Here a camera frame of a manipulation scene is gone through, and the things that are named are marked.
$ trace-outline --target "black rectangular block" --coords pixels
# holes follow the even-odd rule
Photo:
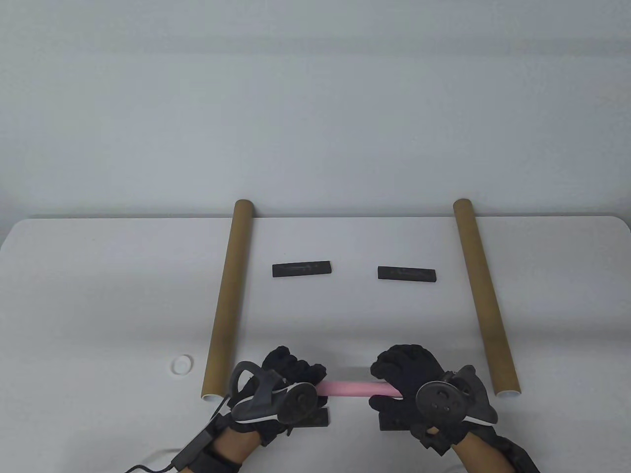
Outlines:
[[[272,277],[309,276],[330,274],[330,261],[308,261],[304,263],[284,263],[272,265]]]
[[[377,277],[379,279],[394,279],[396,281],[435,283],[436,270],[418,267],[379,266],[377,268]]]

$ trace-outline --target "cable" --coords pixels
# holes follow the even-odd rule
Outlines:
[[[230,396],[225,396],[223,398],[223,400],[220,402],[219,406],[215,409],[215,411],[213,412],[213,415],[210,417],[211,421],[212,419],[219,413],[219,411],[221,410],[221,408],[223,407],[224,404],[226,404],[226,401],[230,398]],[[172,464],[170,464],[168,467],[164,468],[163,470],[159,470],[159,471],[154,471],[151,470],[149,468],[147,468],[144,465],[134,465],[132,466],[129,470],[125,471],[125,473],[131,473],[134,470],[142,470],[142,471],[146,471],[147,473],[167,473],[167,471],[171,470],[175,468]]]
[[[129,470],[125,471],[125,473],[131,473],[134,470],[143,470],[143,471],[146,471],[147,473],[167,473],[167,471],[169,471],[171,469],[173,469],[173,465],[169,465],[168,467],[166,467],[166,468],[164,468],[163,470],[160,470],[160,471],[151,470],[151,469],[147,468],[144,465],[135,465],[135,466],[131,467]]]

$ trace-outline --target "wrist strap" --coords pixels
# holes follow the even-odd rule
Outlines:
[[[207,450],[201,452],[189,465],[189,470],[193,473],[237,473],[240,468],[240,464]]]

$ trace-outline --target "wrist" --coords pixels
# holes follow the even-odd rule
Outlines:
[[[242,464],[260,444],[258,432],[241,433],[228,427],[211,444],[210,450],[230,462]]]

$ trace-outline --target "white table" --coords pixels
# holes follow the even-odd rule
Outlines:
[[[478,219],[523,394],[491,398],[498,432],[542,472],[628,473],[631,234],[614,217]],[[158,468],[205,424],[199,399],[230,219],[32,219],[0,250],[3,471]],[[331,260],[325,276],[271,277]],[[438,281],[377,279],[429,267]],[[257,219],[239,342],[260,362],[278,344],[369,379],[394,343],[446,369],[488,368],[452,218]],[[192,372],[173,376],[180,354]],[[441,472],[407,433],[378,429],[365,399],[332,399],[328,429],[260,449],[244,472]]]

